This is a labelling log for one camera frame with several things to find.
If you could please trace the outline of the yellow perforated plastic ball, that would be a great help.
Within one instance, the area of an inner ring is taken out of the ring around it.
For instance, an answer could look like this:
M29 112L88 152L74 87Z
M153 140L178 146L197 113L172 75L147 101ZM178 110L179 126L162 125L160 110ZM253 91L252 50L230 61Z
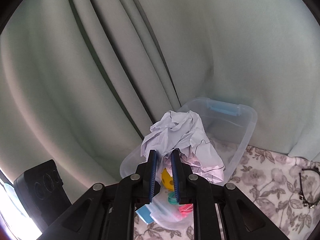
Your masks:
M169 190L174 191L174 181L172 176L167 172L167 169L165 168L161 173L162 178L162 184L163 186Z

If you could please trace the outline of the white paper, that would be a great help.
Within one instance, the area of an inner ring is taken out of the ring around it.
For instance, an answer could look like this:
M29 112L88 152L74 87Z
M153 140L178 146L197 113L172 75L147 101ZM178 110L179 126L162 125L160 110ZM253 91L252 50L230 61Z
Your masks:
M224 163L205 133L200 116L193 112L166 112L160 121L150 127L144 138L140 155L148 158L149 152L157 153L156 178L163 170L172 176L171 154L180 150L181 162L188 164L193 173L217 184L224 180Z

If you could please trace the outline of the clear plastic storage bin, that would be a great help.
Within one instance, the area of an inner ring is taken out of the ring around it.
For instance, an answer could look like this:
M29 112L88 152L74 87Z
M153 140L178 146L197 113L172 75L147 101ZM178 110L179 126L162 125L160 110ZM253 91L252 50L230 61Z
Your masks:
M229 181L257 123L256 111L245 105L236 105L209 98L195 98L185 103L176 112L193 111L197 113L203 123L205 133L222 159L225 169L224 180L217 185L224 185ZM120 175L125 178L136 171L139 164L147 161L140 155L141 144L134 149L121 163ZM185 229L193 223L192 213L183 218L179 213L178 205L168 202L168 193L162 179L156 178L161 185L160 192L156 194L150 204L137 210L138 216L146 224L152 222L169 230Z

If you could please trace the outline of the black beaded headband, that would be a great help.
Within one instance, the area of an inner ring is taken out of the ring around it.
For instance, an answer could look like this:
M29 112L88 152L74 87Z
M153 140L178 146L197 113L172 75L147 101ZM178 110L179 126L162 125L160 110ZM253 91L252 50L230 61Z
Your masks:
M313 209L319 204L319 168L303 168L299 172L299 198L303 206Z

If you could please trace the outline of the pink rubber bands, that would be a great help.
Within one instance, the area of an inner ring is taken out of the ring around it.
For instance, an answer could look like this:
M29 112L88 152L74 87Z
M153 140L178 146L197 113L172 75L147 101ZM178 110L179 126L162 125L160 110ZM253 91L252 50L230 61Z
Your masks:
M184 204L178 208L180 215L185 218L193 213L193 204Z

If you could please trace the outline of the green rubber band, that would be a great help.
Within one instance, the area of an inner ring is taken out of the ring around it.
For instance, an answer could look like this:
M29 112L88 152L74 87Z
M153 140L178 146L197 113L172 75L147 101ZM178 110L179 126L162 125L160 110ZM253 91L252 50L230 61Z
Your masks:
M171 205L178 205L179 204L176 199L175 193L172 191L168 193L168 202Z

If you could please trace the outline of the floral table cloth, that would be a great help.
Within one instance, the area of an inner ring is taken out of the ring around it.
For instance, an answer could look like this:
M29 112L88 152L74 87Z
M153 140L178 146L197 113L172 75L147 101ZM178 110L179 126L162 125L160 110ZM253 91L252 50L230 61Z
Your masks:
M230 182L289 239L308 239L319 223L319 206L303 206L299 172L314 166L319 163L247 146Z

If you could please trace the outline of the pale green curtain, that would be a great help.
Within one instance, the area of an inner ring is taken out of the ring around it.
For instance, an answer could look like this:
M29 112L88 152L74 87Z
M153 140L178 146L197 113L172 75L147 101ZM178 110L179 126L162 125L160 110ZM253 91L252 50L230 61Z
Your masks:
M251 145L319 161L319 22L303 0L1 0L1 171L53 159L71 200L119 180L165 112L248 105Z

